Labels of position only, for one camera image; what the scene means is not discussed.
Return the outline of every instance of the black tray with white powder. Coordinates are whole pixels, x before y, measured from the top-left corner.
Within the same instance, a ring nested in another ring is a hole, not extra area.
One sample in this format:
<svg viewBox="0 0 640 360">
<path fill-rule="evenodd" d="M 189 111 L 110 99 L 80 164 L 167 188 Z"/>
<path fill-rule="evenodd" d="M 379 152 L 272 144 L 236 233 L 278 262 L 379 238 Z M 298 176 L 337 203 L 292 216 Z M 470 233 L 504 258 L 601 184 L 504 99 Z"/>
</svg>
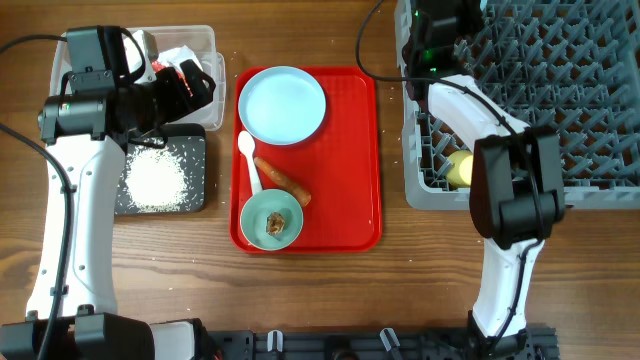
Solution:
<svg viewBox="0 0 640 360">
<path fill-rule="evenodd" d="M 184 213 L 205 199 L 206 132 L 197 124 L 165 125 L 164 149 L 129 145 L 116 196 L 116 215 Z"/>
</svg>

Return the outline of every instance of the light blue plate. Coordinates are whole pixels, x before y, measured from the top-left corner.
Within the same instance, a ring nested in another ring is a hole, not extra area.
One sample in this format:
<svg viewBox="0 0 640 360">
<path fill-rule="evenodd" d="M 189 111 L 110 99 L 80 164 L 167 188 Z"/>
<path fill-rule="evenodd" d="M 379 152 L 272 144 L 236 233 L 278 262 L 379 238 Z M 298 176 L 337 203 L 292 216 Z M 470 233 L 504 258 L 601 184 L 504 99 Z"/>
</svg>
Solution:
<svg viewBox="0 0 640 360">
<path fill-rule="evenodd" d="M 278 235 L 267 234 L 267 218 L 279 212 L 284 217 L 284 229 Z M 291 245 L 302 231 L 303 214 L 298 201 L 288 192 L 271 189 L 253 195 L 240 214 L 242 234 L 261 250 L 274 251 Z"/>
<path fill-rule="evenodd" d="M 327 100 L 308 73 L 277 66 L 254 75 L 238 99 L 244 127 L 260 141 L 291 145 L 313 134 L 324 119 Z"/>
</svg>

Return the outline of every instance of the yellow object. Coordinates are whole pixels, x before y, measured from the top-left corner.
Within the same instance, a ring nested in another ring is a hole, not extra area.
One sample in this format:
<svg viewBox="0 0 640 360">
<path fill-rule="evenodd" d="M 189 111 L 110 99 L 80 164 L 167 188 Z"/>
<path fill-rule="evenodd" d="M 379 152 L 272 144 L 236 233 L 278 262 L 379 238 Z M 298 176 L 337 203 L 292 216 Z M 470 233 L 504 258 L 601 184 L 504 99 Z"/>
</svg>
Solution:
<svg viewBox="0 0 640 360">
<path fill-rule="evenodd" d="M 458 150 L 449 155 L 453 168 L 447 173 L 447 182 L 455 187 L 471 186 L 473 154 L 469 150 Z"/>
</svg>

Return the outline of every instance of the gray dish rack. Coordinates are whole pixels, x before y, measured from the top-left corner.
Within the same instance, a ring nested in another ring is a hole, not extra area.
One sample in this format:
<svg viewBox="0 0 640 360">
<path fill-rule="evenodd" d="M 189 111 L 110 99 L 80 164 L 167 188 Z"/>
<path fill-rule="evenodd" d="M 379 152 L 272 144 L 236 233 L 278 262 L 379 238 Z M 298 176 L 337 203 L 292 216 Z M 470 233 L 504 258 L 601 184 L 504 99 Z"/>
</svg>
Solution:
<svg viewBox="0 0 640 360">
<path fill-rule="evenodd" d="M 400 69 L 410 1 L 399 0 L 395 11 Z M 507 112 L 558 131 L 566 203 L 640 208 L 637 0 L 489 0 L 484 21 L 474 39 L 456 45 L 456 55 Z M 469 189 L 445 179 L 447 156 L 466 147 L 403 88 L 407 201 L 424 210 L 468 209 Z"/>
</svg>

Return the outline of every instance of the plastic crate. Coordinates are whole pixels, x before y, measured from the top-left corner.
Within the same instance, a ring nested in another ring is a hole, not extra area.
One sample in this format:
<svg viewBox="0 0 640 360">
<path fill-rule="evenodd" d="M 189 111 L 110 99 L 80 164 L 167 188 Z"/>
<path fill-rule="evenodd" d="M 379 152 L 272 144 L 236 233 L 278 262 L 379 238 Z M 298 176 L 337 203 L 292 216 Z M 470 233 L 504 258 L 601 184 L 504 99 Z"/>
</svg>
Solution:
<svg viewBox="0 0 640 360">
<path fill-rule="evenodd" d="M 397 64 L 411 0 L 395 10 Z M 640 9 L 637 0 L 489 1 L 485 28 L 456 45 L 480 88 L 510 114 L 560 135 L 565 199 L 576 208 L 640 208 Z M 403 87 L 405 192 L 425 210 L 469 208 L 447 156 L 465 146 Z"/>
<path fill-rule="evenodd" d="M 205 130 L 218 130 L 224 120 L 224 101 L 227 91 L 224 57 L 216 52 L 216 41 L 213 29 L 206 25 L 162 26 L 128 28 L 133 33 L 145 30 L 155 36 L 158 51 L 162 52 L 176 47 L 188 46 L 195 54 L 202 70 L 216 82 L 213 101 L 197 111 L 174 122 L 175 124 L 200 124 Z M 67 43 L 58 42 L 51 70 L 49 96 L 58 95 L 62 75 L 71 70 Z"/>
</svg>

